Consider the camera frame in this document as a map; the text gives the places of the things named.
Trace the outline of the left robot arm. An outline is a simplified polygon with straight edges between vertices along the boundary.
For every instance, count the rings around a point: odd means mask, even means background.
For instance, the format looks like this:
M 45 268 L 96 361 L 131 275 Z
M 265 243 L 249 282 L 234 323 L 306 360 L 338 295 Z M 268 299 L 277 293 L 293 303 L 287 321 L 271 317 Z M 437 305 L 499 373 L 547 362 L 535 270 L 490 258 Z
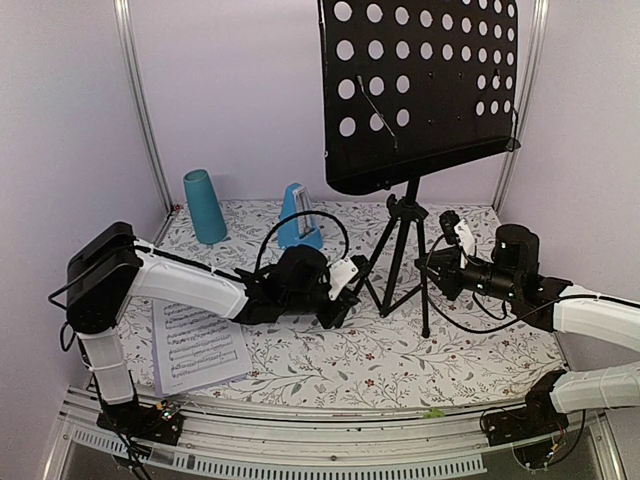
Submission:
M 312 314 L 325 329 L 338 328 L 358 301 L 348 284 L 359 272 L 348 257 L 329 262 L 318 250 L 286 249 L 274 265 L 224 273 L 162 251 L 116 222 L 68 263 L 66 325 L 79 339 L 97 387 L 97 424 L 123 440 L 175 446 L 184 418 L 166 400 L 139 402 L 116 331 L 126 300 L 146 297 L 194 307 L 242 325 L 276 322 L 285 315 Z

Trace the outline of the black music stand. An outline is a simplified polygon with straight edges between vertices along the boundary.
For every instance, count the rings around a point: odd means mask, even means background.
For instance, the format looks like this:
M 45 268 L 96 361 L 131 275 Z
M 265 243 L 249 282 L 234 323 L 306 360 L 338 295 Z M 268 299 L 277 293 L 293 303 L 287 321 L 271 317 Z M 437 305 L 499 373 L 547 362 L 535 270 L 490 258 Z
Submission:
M 365 263 L 394 244 L 381 316 L 395 293 L 410 235 L 426 244 L 417 196 L 430 174 L 518 147 L 518 6 L 513 1 L 321 1 L 325 179 L 386 200 L 385 226 Z

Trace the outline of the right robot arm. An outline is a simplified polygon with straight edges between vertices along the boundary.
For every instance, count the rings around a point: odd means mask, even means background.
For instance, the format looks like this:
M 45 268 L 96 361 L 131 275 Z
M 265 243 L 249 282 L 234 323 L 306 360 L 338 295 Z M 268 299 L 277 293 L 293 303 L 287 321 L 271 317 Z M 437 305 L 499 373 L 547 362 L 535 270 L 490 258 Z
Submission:
M 447 299 L 469 291 L 506 302 L 516 320 L 533 328 L 639 349 L 638 303 L 540 275 L 539 238 L 528 228 L 499 226 L 491 258 L 482 260 L 474 255 L 475 239 L 465 220 L 447 211 L 440 225 L 447 248 L 431 249 L 416 266 Z M 531 387 L 524 407 L 488 414 L 480 427 L 496 446 L 564 430 L 570 412 L 638 404 L 636 362 L 584 372 L 558 369 Z

